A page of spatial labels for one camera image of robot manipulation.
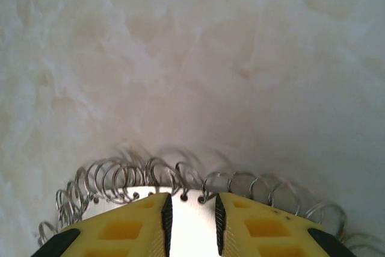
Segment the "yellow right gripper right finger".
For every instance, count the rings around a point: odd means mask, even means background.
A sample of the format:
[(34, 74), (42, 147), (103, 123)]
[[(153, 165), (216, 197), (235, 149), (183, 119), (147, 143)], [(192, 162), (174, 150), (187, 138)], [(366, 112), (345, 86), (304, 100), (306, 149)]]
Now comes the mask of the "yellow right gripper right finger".
[(233, 193), (216, 195), (215, 224), (220, 256), (353, 256), (321, 225)]

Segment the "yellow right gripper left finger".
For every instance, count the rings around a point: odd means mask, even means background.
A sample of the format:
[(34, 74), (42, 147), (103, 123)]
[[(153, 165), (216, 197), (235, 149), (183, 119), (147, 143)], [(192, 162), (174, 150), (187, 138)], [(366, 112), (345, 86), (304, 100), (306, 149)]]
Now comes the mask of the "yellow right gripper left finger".
[(64, 228), (34, 256), (169, 256), (172, 222), (171, 195), (152, 194)]

